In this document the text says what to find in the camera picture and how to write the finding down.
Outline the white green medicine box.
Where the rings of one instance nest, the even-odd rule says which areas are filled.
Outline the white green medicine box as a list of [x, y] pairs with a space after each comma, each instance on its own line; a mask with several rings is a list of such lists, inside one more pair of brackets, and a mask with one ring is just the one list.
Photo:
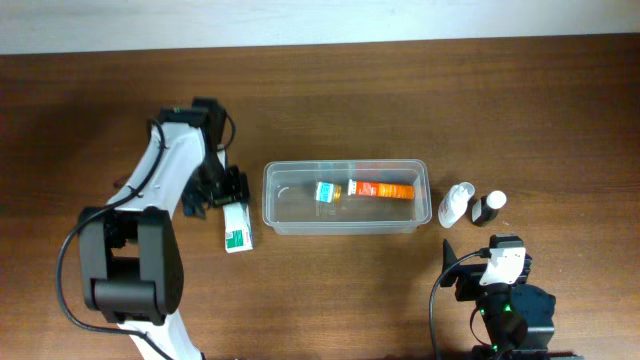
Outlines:
[[253, 249], [250, 211], [247, 203], [233, 203], [223, 207], [225, 222], [225, 250], [237, 253]]

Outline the small blue-label gold-cap bottle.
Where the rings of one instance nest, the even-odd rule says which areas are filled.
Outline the small blue-label gold-cap bottle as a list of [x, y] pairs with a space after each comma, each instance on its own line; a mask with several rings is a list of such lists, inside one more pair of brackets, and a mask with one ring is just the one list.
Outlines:
[[342, 186], [329, 182], [317, 182], [314, 199], [321, 203], [337, 203], [342, 195]]

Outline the orange tablet tube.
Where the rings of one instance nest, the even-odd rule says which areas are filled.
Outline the orange tablet tube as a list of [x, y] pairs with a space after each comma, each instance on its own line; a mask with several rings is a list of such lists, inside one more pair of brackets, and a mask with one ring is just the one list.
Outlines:
[[347, 194], [349, 196], [369, 196], [401, 200], [413, 200], [415, 190], [412, 185], [388, 184], [350, 179]]

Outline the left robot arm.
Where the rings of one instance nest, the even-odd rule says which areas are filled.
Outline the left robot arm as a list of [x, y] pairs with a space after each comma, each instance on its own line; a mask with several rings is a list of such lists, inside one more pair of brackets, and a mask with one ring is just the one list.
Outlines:
[[146, 359], [201, 359], [178, 307], [184, 268], [172, 225], [176, 208], [203, 218], [224, 214], [227, 250], [252, 249], [250, 191], [228, 162], [234, 122], [214, 98], [164, 108], [149, 124], [149, 144], [123, 187], [103, 207], [84, 209], [69, 240], [79, 241], [85, 305], [103, 332], [132, 338]]

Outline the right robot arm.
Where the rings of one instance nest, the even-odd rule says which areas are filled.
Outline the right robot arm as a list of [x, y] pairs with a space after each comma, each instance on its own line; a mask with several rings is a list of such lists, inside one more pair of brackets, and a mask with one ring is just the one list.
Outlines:
[[577, 359], [573, 352], [552, 352], [556, 297], [530, 285], [532, 257], [516, 235], [493, 235], [489, 245], [458, 257], [447, 240], [442, 244], [442, 271], [429, 298], [429, 327], [434, 355], [437, 344], [434, 305], [440, 288], [453, 287], [458, 302], [472, 302], [489, 340], [480, 340], [471, 359]]

